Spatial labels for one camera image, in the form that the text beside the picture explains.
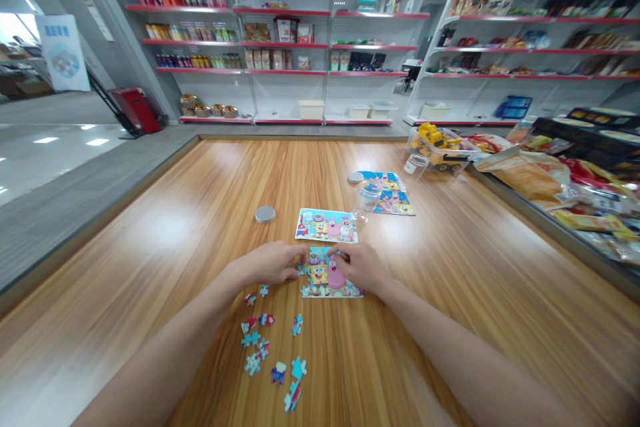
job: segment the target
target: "banner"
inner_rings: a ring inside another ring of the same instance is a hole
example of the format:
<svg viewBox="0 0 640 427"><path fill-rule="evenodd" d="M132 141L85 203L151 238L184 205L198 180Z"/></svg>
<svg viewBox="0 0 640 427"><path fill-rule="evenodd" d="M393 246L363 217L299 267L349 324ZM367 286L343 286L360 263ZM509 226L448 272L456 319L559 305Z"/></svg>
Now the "banner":
<svg viewBox="0 0 640 427"><path fill-rule="evenodd" d="M36 16L35 22L53 89L91 91L74 16Z"/></svg>

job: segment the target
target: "silver lid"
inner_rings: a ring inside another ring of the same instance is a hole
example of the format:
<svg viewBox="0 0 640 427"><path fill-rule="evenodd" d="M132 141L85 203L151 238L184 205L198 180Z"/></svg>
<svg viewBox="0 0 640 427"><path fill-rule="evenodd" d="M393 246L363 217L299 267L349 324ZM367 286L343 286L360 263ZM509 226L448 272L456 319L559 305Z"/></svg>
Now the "silver lid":
<svg viewBox="0 0 640 427"><path fill-rule="evenodd" d="M364 179L365 179L365 176L362 173L358 172L358 171L351 172L349 174L349 178L348 178L349 183L360 183Z"/></svg>
<svg viewBox="0 0 640 427"><path fill-rule="evenodd" d="M260 207L255 211L255 219L259 224L268 224L271 220L275 219L275 210L268 205Z"/></svg>

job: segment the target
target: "hand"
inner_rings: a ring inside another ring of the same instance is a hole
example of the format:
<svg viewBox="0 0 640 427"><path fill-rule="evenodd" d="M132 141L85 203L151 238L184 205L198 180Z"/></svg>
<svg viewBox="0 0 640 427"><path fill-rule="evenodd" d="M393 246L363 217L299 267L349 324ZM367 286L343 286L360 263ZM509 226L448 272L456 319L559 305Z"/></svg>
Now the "hand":
<svg viewBox="0 0 640 427"><path fill-rule="evenodd" d="M241 274L247 285L281 284L286 279L299 278L293 260L300 256L300 263L305 265L309 256L309 248L304 244L287 245L282 240L259 246L247 255L231 262L227 268Z"/></svg>
<svg viewBox="0 0 640 427"><path fill-rule="evenodd" d="M335 244L327 252L327 257L340 251L333 259L344 276L358 288L376 295L393 277L380 261L378 254L369 244Z"/></svg>

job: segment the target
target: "wood grain surface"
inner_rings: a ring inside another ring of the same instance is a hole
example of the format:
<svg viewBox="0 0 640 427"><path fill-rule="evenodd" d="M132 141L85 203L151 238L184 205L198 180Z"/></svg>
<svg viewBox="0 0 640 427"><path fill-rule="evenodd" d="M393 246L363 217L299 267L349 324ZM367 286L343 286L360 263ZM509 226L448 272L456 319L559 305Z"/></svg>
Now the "wood grain surface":
<svg viewBox="0 0 640 427"><path fill-rule="evenodd" d="M300 242L301 207L350 211L350 171L399 172L406 158L403 142L201 142L0 321L0 425L69 425L226 263L264 242ZM586 424L628 425L640 307L465 174L427 173L409 199L415 217L372 214L359 231L393 275ZM262 205L276 209L270 224L253 218ZM377 298L303 300L303 282L271 286L253 309L235 300L168 425L472 425ZM262 312L275 316L257 328L271 353L249 377L240 323ZM297 356L309 373L286 414ZM282 388L276 361L289 365Z"/></svg>

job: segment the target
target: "ceiling light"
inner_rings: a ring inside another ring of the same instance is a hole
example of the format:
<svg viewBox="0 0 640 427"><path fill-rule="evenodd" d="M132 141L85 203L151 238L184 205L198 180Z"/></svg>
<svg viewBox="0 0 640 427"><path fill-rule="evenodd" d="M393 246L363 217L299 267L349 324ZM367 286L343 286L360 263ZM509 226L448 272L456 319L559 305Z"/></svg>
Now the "ceiling light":
<svg viewBox="0 0 640 427"><path fill-rule="evenodd" d="M97 147L98 145L102 145L103 143L107 143L108 141L109 139L96 139L96 140L91 140L90 142L87 142L87 145L93 145Z"/></svg>
<svg viewBox="0 0 640 427"><path fill-rule="evenodd" d="M58 137L46 137L40 140L34 141L34 143L49 143L50 141L58 140Z"/></svg>

